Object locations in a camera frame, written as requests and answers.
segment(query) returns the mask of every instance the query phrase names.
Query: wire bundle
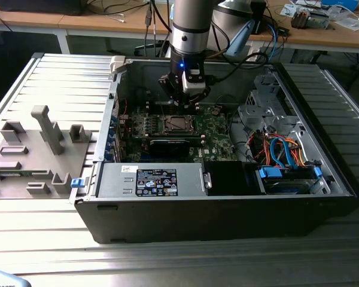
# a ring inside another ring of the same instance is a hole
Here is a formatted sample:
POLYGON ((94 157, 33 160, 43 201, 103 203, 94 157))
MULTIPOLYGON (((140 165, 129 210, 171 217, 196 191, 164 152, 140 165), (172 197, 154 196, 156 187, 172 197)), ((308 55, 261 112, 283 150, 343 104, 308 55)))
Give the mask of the wire bundle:
MULTIPOLYGON (((249 146, 255 135, 251 135, 247 145, 249 146)), ((280 161, 282 153, 284 152, 284 156, 288 165, 292 168, 303 167, 306 166, 302 157, 302 149, 303 147, 297 144, 290 138, 285 138, 278 134, 268 134, 263 135, 263 149, 258 152, 254 156, 254 159, 257 162, 263 163, 267 166, 275 165, 281 168, 285 168, 285 164, 280 161), (282 151, 279 153, 278 157, 275 155, 275 145, 280 145, 283 147, 282 151)))

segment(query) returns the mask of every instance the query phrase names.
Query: blue connector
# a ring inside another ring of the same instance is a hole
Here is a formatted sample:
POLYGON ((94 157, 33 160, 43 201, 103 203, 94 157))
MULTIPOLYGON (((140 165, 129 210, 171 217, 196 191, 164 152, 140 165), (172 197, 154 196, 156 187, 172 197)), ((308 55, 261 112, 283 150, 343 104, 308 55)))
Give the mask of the blue connector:
POLYGON ((87 178, 74 178, 71 182, 71 188, 82 188, 87 185, 87 178))
POLYGON ((106 160, 111 161, 113 159, 113 154, 108 151, 105 151, 104 157, 106 160))
POLYGON ((113 129, 109 129, 109 133, 108 133, 108 135, 110 135, 110 136, 114 136, 114 134, 115 134, 114 130, 113 130, 113 129))
POLYGON ((111 151, 112 150, 112 146, 111 146, 111 144, 109 142, 106 143, 105 150, 106 151, 111 151))
POLYGON ((278 167, 262 167, 259 170, 261 178, 281 178, 282 172, 278 167))
POLYGON ((322 177, 322 170, 320 169, 320 167, 314 167, 314 172, 318 178, 322 177))

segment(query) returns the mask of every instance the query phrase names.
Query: desk clutter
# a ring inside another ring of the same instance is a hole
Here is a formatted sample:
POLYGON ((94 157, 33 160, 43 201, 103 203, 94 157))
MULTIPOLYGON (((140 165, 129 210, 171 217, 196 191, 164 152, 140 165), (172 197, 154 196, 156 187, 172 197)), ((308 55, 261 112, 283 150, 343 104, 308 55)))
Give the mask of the desk clutter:
POLYGON ((284 5, 280 15, 291 18, 291 26, 296 29, 318 28, 327 29, 331 22, 335 22, 347 29, 359 30, 359 14, 354 10, 359 6, 358 1, 335 0, 322 2, 296 0, 284 5))

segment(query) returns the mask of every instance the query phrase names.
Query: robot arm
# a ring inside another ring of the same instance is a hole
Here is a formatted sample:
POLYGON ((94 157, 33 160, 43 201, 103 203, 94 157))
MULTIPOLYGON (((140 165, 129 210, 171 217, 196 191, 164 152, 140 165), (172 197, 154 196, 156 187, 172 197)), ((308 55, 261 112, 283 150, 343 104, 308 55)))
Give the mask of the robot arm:
POLYGON ((203 70, 213 8, 220 0, 177 0, 170 38, 171 68, 160 85, 178 106, 199 102, 210 88, 203 70))

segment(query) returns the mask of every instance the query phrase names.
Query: electronic components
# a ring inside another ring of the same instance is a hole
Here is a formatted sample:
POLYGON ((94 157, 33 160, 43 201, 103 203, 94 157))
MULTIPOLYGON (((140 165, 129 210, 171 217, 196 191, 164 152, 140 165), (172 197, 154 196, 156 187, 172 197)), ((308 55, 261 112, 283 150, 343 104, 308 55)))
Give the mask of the electronic components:
POLYGON ((307 194, 321 179, 319 167, 306 166, 299 169, 262 167, 260 169, 266 194, 307 194))
POLYGON ((166 111, 175 111, 153 103, 148 107, 138 107, 128 117, 129 133, 122 138, 125 143, 123 161, 236 160, 231 152, 226 115, 221 113, 220 106, 197 106, 192 115, 165 115, 166 111))

